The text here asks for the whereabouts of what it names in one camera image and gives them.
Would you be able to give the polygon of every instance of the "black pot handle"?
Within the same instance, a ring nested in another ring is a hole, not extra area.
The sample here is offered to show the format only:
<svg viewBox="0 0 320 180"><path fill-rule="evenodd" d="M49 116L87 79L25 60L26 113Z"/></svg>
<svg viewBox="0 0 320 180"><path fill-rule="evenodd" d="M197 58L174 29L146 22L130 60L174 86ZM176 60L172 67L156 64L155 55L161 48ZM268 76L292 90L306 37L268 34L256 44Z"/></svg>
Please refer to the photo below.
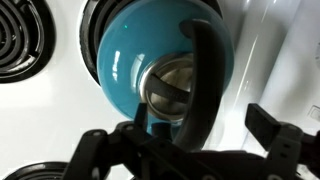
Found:
<svg viewBox="0 0 320 180"><path fill-rule="evenodd" d="M208 138L220 106L226 69L226 49L212 25L185 20L180 31L193 43L194 63L186 113L174 144L198 151Z"/></svg>

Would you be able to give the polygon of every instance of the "white stove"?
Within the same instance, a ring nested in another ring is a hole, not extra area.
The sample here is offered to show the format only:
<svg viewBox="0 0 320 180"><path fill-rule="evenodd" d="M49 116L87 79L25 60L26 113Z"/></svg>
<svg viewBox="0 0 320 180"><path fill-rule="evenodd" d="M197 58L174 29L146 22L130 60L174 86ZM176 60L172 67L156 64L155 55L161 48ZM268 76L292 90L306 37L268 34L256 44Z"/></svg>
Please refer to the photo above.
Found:
<svg viewBox="0 0 320 180"><path fill-rule="evenodd" d="M32 2L8 1L22 4ZM0 178L2 179L26 165L51 161L68 162L84 132L90 129L113 132L116 124L127 120L106 99L92 76L93 72L88 70L88 63L84 61L81 52L83 46L80 45L82 38L80 28L89 0L41 1L45 1L51 11L56 41L52 57L40 72L21 81L0 84ZM261 5L250 0L219 1L232 39L238 45L235 78L226 91L213 132L204 149L225 150L243 147L247 135L244 119L241 118L246 110L245 103L259 102L267 83L268 72L252 81L251 88L255 88L254 82L259 78L265 80L262 84L258 84L254 98L248 95L249 92L242 91L245 92L244 99L237 106L242 113L239 120L235 120L237 122L226 120L226 114L234 112L230 102L235 102L239 90L249 87L242 82L250 82L247 77L252 75L250 73L254 73L252 70L254 67L250 67L249 64L252 62L251 58L257 56L252 54L256 55L267 47L268 52L278 55L286 31L300 3L299 0L290 0L290 8L284 8L285 2L288 0L264 0ZM90 3L96 4L98 1L91 0ZM270 20L271 16L280 22ZM282 23L285 23L286 28L278 36L276 43L279 48L272 49L272 45L268 44L263 46L267 34L275 33L278 25ZM269 32L267 29L264 31L257 29L257 27L268 28L269 25L274 25ZM262 38L257 41L256 35L261 35ZM268 55L264 55L263 58L266 64L274 63L274 59L268 59L270 58ZM113 168L110 175L110 179L131 177L123 167Z"/></svg>

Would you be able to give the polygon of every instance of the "kettle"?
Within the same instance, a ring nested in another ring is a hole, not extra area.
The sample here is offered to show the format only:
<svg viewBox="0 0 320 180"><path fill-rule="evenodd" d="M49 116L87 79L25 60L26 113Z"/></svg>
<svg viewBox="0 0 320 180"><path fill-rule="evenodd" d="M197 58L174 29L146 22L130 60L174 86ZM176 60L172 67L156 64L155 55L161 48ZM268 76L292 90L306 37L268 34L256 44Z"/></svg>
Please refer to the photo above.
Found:
<svg viewBox="0 0 320 180"><path fill-rule="evenodd" d="M197 151L212 129L233 61L229 32L207 4L137 0L106 28L97 72L119 112L133 119L146 103L148 132L167 123L178 129L172 131L175 145Z"/></svg>

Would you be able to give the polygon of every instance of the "kettle handle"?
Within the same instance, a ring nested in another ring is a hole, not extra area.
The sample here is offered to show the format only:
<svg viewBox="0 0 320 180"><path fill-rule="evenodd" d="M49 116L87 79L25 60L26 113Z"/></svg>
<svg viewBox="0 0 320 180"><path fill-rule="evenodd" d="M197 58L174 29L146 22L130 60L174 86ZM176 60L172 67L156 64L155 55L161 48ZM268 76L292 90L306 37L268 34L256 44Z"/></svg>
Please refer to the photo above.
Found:
<svg viewBox="0 0 320 180"><path fill-rule="evenodd" d="M185 20L179 26L192 40L194 63L186 113L173 143L185 151L197 151L204 146L220 106L226 49L217 30L207 21Z"/></svg>

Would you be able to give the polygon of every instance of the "black handle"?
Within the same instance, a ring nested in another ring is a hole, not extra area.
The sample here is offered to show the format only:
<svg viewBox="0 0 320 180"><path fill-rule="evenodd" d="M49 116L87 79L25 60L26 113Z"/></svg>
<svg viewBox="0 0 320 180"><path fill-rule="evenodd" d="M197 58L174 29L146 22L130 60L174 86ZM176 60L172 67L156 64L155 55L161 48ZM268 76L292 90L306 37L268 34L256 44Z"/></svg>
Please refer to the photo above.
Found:
<svg viewBox="0 0 320 180"><path fill-rule="evenodd" d="M194 63L189 101L174 144L186 151L197 151L204 146L220 106L226 49L207 21L185 20L180 23L180 30L192 40Z"/></svg>

